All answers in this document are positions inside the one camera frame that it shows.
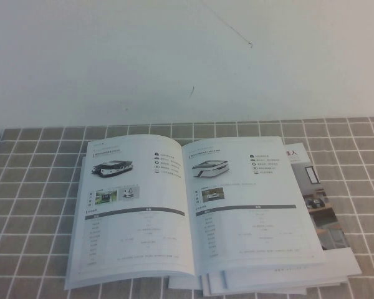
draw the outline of scratch on wall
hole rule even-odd
[[[193,92],[194,92],[194,87],[193,87],[193,90],[191,91],[190,95],[188,98],[191,98],[191,96],[193,95]]]
[[[251,48],[253,47],[252,43],[249,42],[241,33],[239,33],[237,30],[235,30],[230,24],[228,24],[225,20],[223,20],[218,14],[216,14],[208,5],[206,5],[202,0],[200,0],[201,5],[206,7],[207,10],[209,10],[219,21],[221,21],[224,25],[229,27],[231,30],[233,30],[240,38],[242,38],[244,41],[246,41]]]

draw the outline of dark header bar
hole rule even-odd
[[[248,209],[296,209],[295,204],[274,204],[274,205],[255,205],[255,206],[229,206],[229,207],[214,207],[213,209],[203,210],[197,212],[196,215],[204,215],[212,212],[226,211],[226,210],[248,210]]]
[[[112,216],[117,214],[134,213],[134,212],[168,212],[184,216],[185,213],[175,209],[168,209],[167,207],[135,207],[133,209],[123,209],[110,212],[104,212],[85,217],[85,220],[95,219],[100,217]]]

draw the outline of small photo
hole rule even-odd
[[[304,201],[323,250],[349,247],[324,189],[305,195]]]
[[[132,200],[140,198],[140,187],[139,186],[123,186],[119,187],[120,201]]]
[[[97,191],[95,193],[95,204],[107,204],[109,202],[117,201],[118,189]]]
[[[224,199],[223,188],[214,188],[202,191],[203,202],[217,201],[218,199]]]

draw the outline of grid pattern tablecloth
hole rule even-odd
[[[199,298],[141,278],[64,291],[80,165],[87,142],[151,133],[181,145],[224,136],[302,142],[363,275],[308,295],[228,298],[374,298],[374,118],[6,129],[0,141],[0,298]]]

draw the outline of white robot vacuum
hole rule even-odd
[[[193,167],[197,178],[212,178],[229,170],[229,163],[223,160],[207,160]]]

